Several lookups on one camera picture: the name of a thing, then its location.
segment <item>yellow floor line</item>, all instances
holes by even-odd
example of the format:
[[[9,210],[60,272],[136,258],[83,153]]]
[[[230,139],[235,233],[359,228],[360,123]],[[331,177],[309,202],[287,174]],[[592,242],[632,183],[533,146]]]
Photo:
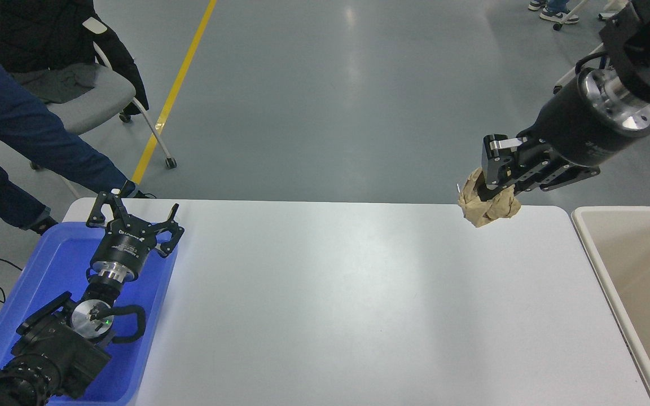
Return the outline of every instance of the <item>yellow floor line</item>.
[[[167,118],[170,116],[170,111],[172,111],[172,106],[175,104],[175,100],[177,100],[177,95],[182,87],[182,82],[184,82],[185,77],[187,76],[187,71],[189,70],[194,53],[197,51],[197,46],[199,45],[199,41],[202,39],[202,34],[204,33],[204,29],[207,27],[209,17],[212,15],[212,10],[214,10],[214,5],[216,5],[216,3],[217,0],[209,1],[207,10],[204,11],[202,21],[200,21],[199,27],[197,28],[196,33],[194,33],[194,37],[192,38],[189,49],[187,50],[185,59],[182,62],[182,66],[180,66],[180,71],[177,73],[175,82],[170,89],[170,94],[167,96],[164,107],[162,107],[160,118],[157,119],[157,124],[155,124],[155,128],[160,132],[160,134],[162,134],[162,130],[165,128],[165,123],[167,123]],[[137,168],[134,170],[134,175],[132,175],[132,180],[134,182],[139,183],[142,181],[142,177],[144,176],[145,170],[147,170],[147,165],[150,164],[150,159],[152,159],[152,153],[155,151],[156,146],[157,139],[155,139],[155,135],[152,134],[150,135],[150,140],[147,141],[147,146],[144,148],[144,152],[142,152],[142,157],[139,158],[139,164],[137,164]]]

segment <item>logo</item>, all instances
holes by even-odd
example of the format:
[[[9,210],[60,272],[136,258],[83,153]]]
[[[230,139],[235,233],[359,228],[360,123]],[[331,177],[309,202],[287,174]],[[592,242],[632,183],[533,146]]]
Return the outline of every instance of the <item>logo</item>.
[[[130,233],[125,233],[125,232],[122,231],[122,230],[119,230],[118,233],[119,233],[119,234],[123,234],[124,236],[133,237],[135,240],[137,240],[137,241],[139,241],[139,242],[144,241],[144,237],[133,236],[132,234],[130,234]]]

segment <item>person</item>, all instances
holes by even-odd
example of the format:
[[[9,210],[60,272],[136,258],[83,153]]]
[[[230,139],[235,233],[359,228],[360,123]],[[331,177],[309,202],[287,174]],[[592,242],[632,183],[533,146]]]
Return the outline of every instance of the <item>person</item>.
[[[146,197],[105,155],[64,129],[62,121],[13,80],[0,65],[0,141],[26,159],[98,193],[113,188]],[[42,234],[57,221],[50,209],[13,184],[0,167],[0,218]]]
[[[570,13],[570,10],[565,8],[567,3],[568,0],[531,0],[528,4],[528,10],[538,11],[542,9],[539,15],[542,20],[559,23],[568,13]],[[575,24],[578,20],[579,18],[577,15],[572,15],[567,21],[563,21],[563,24]]]

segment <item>storage bin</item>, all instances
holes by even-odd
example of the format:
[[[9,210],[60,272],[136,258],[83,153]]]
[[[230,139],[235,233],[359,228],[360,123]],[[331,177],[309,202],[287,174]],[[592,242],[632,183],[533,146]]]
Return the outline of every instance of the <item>storage bin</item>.
[[[572,218],[650,391],[650,208],[578,208]]]
[[[84,223],[61,223],[39,240],[24,272],[8,296],[0,313],[0,368],[11,360],[11,347],[20,338],[16,327],[29,315],[65,291],[79,300],[87,288],[85,271],[104,236],[104,229],[88,228]],[[169,239],[162,234],[160,239]],[[144,336],[130,344],[110,344],[112,355],[107,366],[79,399],[54,396],[49,404],[67,406],[125,406],[131,404],[139,388],[147,355],[155,335],[157,317],[170,282],[177,252],[163,259],[150,253],[139,279],[126,283],[116,306],[138,304],[147,314]],[[119,335],[136,330],[134,315],[115,318],[113,329]]]

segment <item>crumpled paper bag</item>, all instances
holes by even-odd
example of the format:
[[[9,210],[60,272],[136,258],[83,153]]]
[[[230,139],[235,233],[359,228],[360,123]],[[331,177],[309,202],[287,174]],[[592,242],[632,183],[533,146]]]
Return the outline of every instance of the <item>crumpled paper bag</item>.
[[[484,182],[483,169],[473,171],[458,195],[458,205],[463,210],[463,217],[473,226],[482,227],[499,218],[512,218],[521,210],[521,202],[513,195],[514,186],[505,188],[491,200],[481,201],[478,187]]]

